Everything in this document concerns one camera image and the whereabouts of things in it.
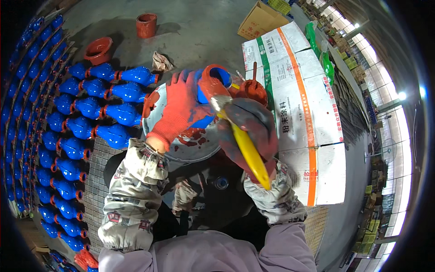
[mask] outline wire grid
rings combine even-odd
[[[89,175],[85,181],[83,204],[85,207],[84,220],[87,223],[87,236],[90,241],[90,250],[94,254],[100,254],[103,246],[98,237],[98,228],[103,222],[104,198],[109,193],[103,179],[103,170],[107,160],[113,155],[121,153],[121,150],[111,148],[107,142],[97,137],[94,143],[94,151],[89,158]]]
[[[327,206],[318,206],[306,207],[306,209],[308,217],[304,222],[305,239],[311,252],[316,257],[319,253],[326,225],[328,224],[329,208]]]

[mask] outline hand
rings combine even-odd
[[[154,125],[147,138],[156,137],[164,144],[165,150],[181,132],[206,115],[212,115],[208,104],[198,102],[198,78],[202,70],[182,70],[172,75],[166,83],[166,107],[162,118]]]
[[[276,165],[273,156],[278,151],[278,137],[272,113],[257,101],[248,98],[235,98],[224,110],[241,130],[248,132],[270,177]],[[230,123],[220,120],[218,129],[221,135],[219,144],[225,154],[250,175],[252,182],[258,183],[237,145]]]

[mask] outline white cardboard box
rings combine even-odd
[[[275,116],[279,158],[305,205],[344,202],[346,157],[340,115],[323,69],[295,22],[242,44]]]

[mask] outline red paint bucket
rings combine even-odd
[[[136,19],[136,31],[139,38],[151,38],[156,34],[157,15],[144,13]]]
[[[109,51],[112,44],[110,37],[96,39],[87,46],[84,59],[89,60],[94,66],[108,62],[112,58],[112,53]]]

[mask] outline person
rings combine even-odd
[[[266,191],[251,173],[226,120],[218,122],[219,143],[225,154],[244,169],[244,190],[267,220],[264,246],[258,252],[250,242],[215,230],[189,231],[153,243],[160,193],[167,184],[164,153],[182,131],[211,115],[209,105],[199,104],[196,98],[197,85],[203,90],[211,87],[205,80],[198,81],[200,73],[184,70],[174,74],[167,82],[162,118],[146,141],[129,140],[125,158],[111,179],[103,208],[105,217],[98,229],[104,244],[99,271],[316,271],[304,235],[307,211],[291,188],[287,166],[274,158],[278,138],[273,115],[247,98],[235,98],[224,109],[254,142],[268,170],[271,190]]]

